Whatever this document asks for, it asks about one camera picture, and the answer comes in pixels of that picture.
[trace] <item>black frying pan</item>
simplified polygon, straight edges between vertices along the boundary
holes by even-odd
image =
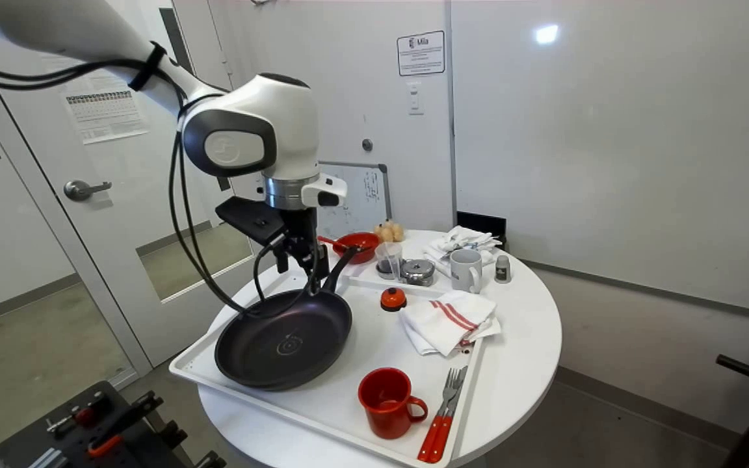
[[[323,374],[352,331],[352,309],[335,283],[355,256],[340,259],[321,292],[277,295],[235,317],[215,343],[218,372],[258,390],[292,390]]]

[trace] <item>napkin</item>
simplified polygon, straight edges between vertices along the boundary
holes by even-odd
[[[494,251],[498,242],[491,234],[486,231],[474,231],[466,226],[456,226],[451,230],[443,239],[431,242],[425,247],[427,261],[431,261],[446,277],[451,277],[451,265],[447,259],[453,251],[478,251],[482,253],[482,262],[491,262],[494,261]]]
[[[401,325],[404,325],[404,334],[405,334],[409,343],[412,343],[421,357],[438,353],[435,346],[431,346],[430,342],[425,342],[425,337],[412,329],[412,324],[405,320],[405,314],[401,314]],[[485,324],[478,325],[478,331],[474,331],[472,337],[461,339],[459,346],[474,346],[477,342],[491,339],[491,337],[502,337],[502,324],[499,324],[498,314],[491,314],[489,320],[485,320]]]
[[[405,337],[413,342],[418,353],[430,353],[425,346],[427,342],[435,352],[451,357],[464,339],[482,331],[482,325],[491,320],[494,309],[498,305],[486,298],[447,292],[440,299],[413,303],[404,309]]]

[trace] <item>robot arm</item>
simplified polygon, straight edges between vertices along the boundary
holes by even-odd
[[[0,0],[0,38],[14,44],[75,60],[148,60],[154,44],[140,39],[105,0]],[[210,178],[262,175],[266,205],[282,214],[286,251],[312,269],[314,208],[345,199],[340,181],[318,171],[318,112],[312,92],[286,77],[258,77],[238,92],[218,92],[189,77],[171,57],[161,77],[140,90],[176,112],[184,96],[183,148]]]

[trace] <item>sign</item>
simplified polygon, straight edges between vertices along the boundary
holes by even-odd
[[[397,38],[397,77],[446,74],[446,31]]]
[[[67,116],[87,147],[147,134],[132,92],[67,95]]]

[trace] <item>fork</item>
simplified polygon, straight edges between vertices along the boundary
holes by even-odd
[[[443,390],[443,405],[435,415],[435,421],[430,425],[425,444],[418,450],[418,460],[425,460],[425,464],[438,464],[446,455],[466,372],[468,372],[468,366],[447,372],[446,390]]]

